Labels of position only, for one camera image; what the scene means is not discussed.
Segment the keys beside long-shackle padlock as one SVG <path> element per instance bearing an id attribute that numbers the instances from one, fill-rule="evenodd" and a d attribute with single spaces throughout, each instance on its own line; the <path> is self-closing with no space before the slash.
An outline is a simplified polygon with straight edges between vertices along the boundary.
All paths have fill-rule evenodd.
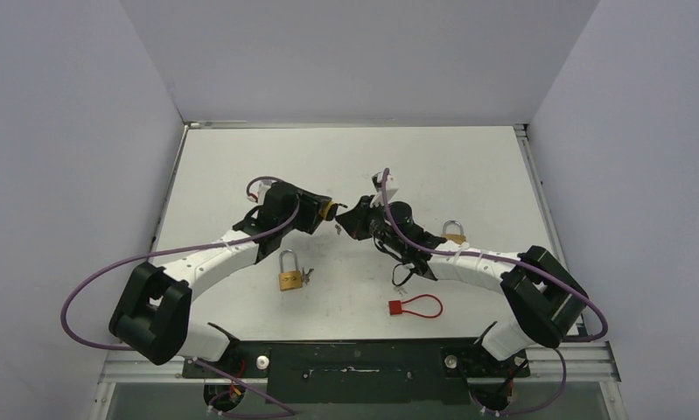
<path id="1" fill-rule="evenodd" d="M 312 272 L 314 271 L 313 268 L 303 268 L 301 271 L 301 281 L 303 285 L 307 285 L 310 282 L 310 277 Z"/>

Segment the keys near red lock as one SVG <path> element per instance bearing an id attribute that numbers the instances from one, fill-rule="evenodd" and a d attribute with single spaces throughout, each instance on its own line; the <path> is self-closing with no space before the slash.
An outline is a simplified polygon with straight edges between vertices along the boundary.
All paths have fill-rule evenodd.
<path id="1" fill-rule="evenodd" d="M 407 294 L 407 291 L 406 291 L 406 290 L 404 289 L 404 287 L 401 286 L 401 285 L 396 285 L 396 286 L 394 287 L 394 291 L 395 291 L 399 296 L 401 296 L 401 297 L 403 297 L 404 295 Z"/>

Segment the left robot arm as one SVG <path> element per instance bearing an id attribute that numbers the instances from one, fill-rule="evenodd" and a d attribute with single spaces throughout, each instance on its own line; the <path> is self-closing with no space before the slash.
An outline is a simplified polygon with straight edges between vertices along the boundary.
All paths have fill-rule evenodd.
<path id="1" fill-rule="evenodd" d="M 297 230 L 313 234 L 332 221 L 339 205 L 332 198 L 291 183 L 261 181 L 256 204 L 217 241 L 179 252 L 175 261 L 138 264 L 129 279 L 108 329 L 113 336 L 155 365 L 175 356 L 204 360 L 215 375 L 231 375 L 239 365 L 234 338 L 211 322 L 191 318 L 194 301 L 218 282 L 254 266 Z"/>

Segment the brass padlock short shackle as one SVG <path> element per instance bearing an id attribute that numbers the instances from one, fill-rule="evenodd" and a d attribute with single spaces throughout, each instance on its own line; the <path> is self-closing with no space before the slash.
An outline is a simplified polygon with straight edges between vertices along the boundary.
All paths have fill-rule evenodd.
<path id="1" fill-rule="evenodd" d="M 458 220 L 447 220 L 443 224 L 441 236 L 457 244 L 466 242 L 464 227 Z"/>

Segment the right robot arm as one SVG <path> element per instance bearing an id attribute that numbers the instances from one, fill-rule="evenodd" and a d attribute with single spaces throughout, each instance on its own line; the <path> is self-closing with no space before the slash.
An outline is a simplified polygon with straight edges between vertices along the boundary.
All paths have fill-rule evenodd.
<path id="1" fill-rule="evenodd" d="M 511 316 L 487 327 L 472 352 L 483 375 L 497 374 L 526 347 L 559 347 L 586 307 L 585 290 L 541 246 L 520 253 L 470 248 L 416 224 L 409 204 L 372 206 L 368 196 L 336 221 L 354 240 L 373 241 L 420 277 L 458 281 L 505 297 Z"/>

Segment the yellow black padlock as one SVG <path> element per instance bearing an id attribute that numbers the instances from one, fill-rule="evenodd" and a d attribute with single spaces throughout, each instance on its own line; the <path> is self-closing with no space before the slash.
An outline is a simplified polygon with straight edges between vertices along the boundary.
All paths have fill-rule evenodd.
<path id="1" fill-rule="evenodd" d="M 328 200 L 325 203 L 323 203 L 319 208 L 318 216 L 323 221 L 333 221 L 337 216 L 337 213 L 340 210 L 340 208 L 347 208 L 347 205 Z"/>

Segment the brass padlock long shackle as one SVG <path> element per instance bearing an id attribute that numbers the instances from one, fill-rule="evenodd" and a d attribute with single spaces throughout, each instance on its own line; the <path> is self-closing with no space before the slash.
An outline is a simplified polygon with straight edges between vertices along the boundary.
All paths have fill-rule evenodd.
<path id="1" fill-rule="evenodd" d="M 293 291 L 303 287 L 303 272 L 301 270 L 297 254 L 292 249 L 285 249 L 278 257 L 279 262 L 279 290 L 281 292 Z"/>

